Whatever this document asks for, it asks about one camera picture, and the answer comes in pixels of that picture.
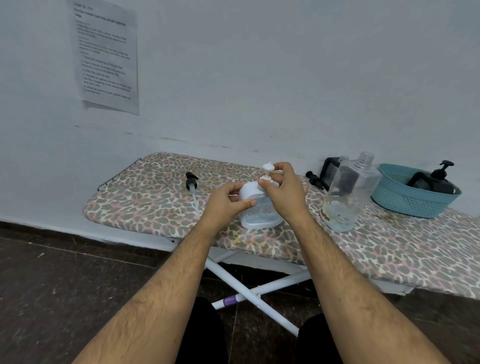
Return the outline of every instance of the paper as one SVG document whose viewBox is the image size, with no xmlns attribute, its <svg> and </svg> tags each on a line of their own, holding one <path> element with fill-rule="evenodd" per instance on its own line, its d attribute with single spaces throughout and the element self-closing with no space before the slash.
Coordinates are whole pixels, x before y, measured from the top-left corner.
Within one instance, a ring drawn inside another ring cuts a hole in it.
<svg viewBox="0 0 480 364">
<path fill-rule="evenodd" d="M 135 11 L 103 0 L 66 1 L 80 97 L 139 115 Z"/>
</svg>

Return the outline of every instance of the person's right arm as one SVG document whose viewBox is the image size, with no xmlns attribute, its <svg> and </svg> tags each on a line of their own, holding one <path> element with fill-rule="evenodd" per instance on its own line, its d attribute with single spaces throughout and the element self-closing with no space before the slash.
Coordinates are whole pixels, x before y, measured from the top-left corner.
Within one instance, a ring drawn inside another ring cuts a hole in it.
<svg viewBox="0 0 480 364">
<path fill-rule="evenodd" d="M 425 335 L 374 288 L 311 216 L 289 163 L 259 184 L 292 227 L 344 363 L 448 363 Z"/>
</svg>

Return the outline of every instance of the teal plastic basket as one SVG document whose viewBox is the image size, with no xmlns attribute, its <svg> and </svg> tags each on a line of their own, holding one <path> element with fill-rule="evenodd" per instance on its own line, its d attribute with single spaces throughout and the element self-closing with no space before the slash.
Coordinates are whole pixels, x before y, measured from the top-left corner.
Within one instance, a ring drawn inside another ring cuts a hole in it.
<svg viewBox="0 0 480 364">
<path fill-rule="evenodd" d="M 441 194 L 408 187 L 417 172 L 430 172 L 416 168 L 383 163 L 378 167 L 382 179 L 372 194 L 372 200 L 387 210 L 419 218 L 434 218 L 451 204 L 462 191 L 455 186 L 455 194 Z"/>
</svg>

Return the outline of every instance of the person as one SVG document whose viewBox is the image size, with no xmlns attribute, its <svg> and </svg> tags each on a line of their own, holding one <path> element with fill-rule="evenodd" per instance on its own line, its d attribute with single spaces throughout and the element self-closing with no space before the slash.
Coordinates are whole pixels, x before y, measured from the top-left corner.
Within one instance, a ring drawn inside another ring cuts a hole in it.
<svg viewBox="0 0 480 364">
<path fill-rule="evenodd" d="M 279 187 L 260 180 L 275 210 L 292 227 L 324 316 L 299 332 L 297 363 L 448 363 L 424 334 L 352 265 L 309 213 L 308 189 L 289 163 L 276 163 Z M 205 300 L 195 299 L 215 235 L 255 205 L 238 201 L 242 183 L 226 183 L 209 197 L 198 223 L 152 278 L 117 312 L 75 364 L 227 363 L 223 325 Z"/>
</svg>

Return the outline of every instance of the hand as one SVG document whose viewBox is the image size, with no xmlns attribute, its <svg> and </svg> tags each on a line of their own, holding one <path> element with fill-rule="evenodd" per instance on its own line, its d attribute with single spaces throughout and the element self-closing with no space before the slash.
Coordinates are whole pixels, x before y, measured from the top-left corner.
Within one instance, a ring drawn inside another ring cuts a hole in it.
<svg viewBox="0 0 480 364">
<path fill-rule="evenodd" d="M 198 221 L 199 229 L 214 236 L 229 223 L 240 212 L 255 206 L 255 200 L 247 199 L 239 201 L 237 196 L 244 183 L 225 183 L 212 192 L 207 201 L 207 206 Z"/>
<path fill-rule="evenodd" d="M 310 212 L 305 201 L 308 186 L 301 182 L 290 163 L 275 163 L 274 167 L 275 170 L 283 171 L 283 174 L 270 173 L 272 180 L 280 186 L 276 187 L 266 180 L 259 180 L 258 183 L 267 192 L 275 210 L 289 225 L 299 219 L 309 217 Z"/>
</svg>

